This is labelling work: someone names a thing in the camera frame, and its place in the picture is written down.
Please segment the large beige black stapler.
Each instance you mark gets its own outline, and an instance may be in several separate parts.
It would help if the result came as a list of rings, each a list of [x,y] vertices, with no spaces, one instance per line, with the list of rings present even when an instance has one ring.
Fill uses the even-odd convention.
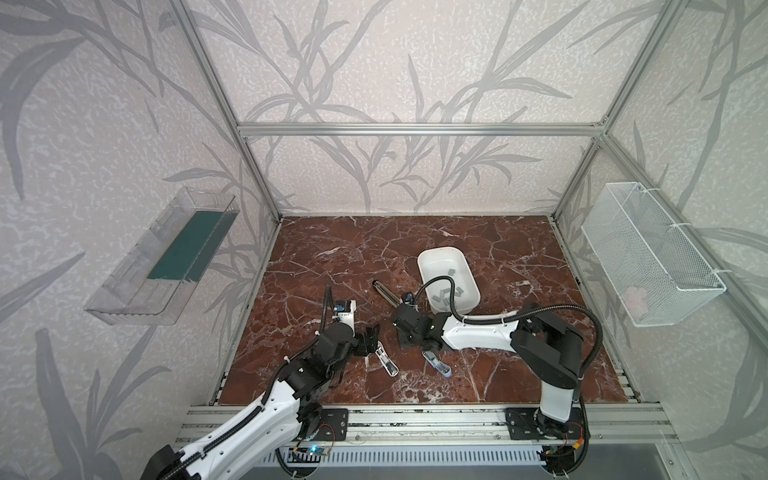
[[[402,303],[402,299],[394,292],[392,292],[388,287],[386,287],[381,281],[373,280],[372,287],[394,308],[397,308]]]

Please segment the small white stapler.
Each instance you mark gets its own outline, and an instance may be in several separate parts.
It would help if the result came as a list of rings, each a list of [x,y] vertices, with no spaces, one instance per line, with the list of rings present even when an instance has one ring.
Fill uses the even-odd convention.
[[[390,358],[381,341],[377,344],[375,354],[390,377],[396,377],[399,374],[400,370],[398,366]]]

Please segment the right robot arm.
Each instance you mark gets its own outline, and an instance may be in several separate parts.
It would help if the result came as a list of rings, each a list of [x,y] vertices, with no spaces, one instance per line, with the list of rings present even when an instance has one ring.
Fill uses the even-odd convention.
[[[557,315],[565,310],[590,320],[595,340],[588,354],[583,353],[581,331]],[[518,355],[541,382],[539,406],[529,421],[531,432],[552,439],[568,432],[574,401],[604,337],[597,316],[573,304],[532,303],[513,314],[460,317],[453,312],[427,315],[403,303],[395,308],[391,322],[400,347],[419,348],[428,364],[446,378],[452,370],[439,359],[443,350],[488,349]]]

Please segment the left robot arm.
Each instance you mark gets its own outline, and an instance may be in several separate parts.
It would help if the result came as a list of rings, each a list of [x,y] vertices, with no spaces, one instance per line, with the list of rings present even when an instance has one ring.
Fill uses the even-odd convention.
[[[155,452],[143,479],[238,479],[268,453],[321,429],[320,399],[349,359],[373,353],[379,326],[334,322],[273,374],[265,392],[217,429],[175,451]]]

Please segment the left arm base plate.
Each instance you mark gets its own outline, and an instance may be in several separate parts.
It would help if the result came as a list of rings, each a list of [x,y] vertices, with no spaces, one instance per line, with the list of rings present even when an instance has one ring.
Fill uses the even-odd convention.
[[[310,423],[310,440],[315,442],[345,441],[349,427],[347,408],[322,408],[316,420]]]

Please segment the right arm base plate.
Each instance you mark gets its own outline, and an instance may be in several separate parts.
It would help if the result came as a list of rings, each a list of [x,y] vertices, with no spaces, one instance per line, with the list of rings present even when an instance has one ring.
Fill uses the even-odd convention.
[[[509,407],[504,419],[511,440],[576,442],[586,434],[584,412],[574,405],[570,417],[559,422],[543,415],[538,407]]]

